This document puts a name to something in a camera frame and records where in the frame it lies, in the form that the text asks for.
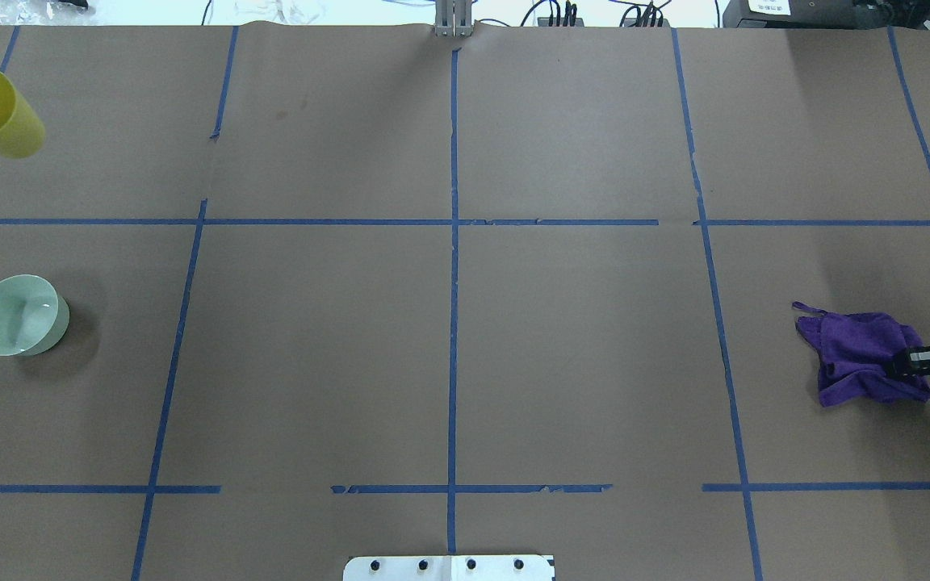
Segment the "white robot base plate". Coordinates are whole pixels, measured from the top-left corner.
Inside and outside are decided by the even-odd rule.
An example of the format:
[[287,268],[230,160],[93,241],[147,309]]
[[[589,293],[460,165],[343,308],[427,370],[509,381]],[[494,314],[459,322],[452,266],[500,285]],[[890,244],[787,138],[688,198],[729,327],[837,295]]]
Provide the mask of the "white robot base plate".
[[552,556],[539,554],[361,556],[343,580],[555,580]]

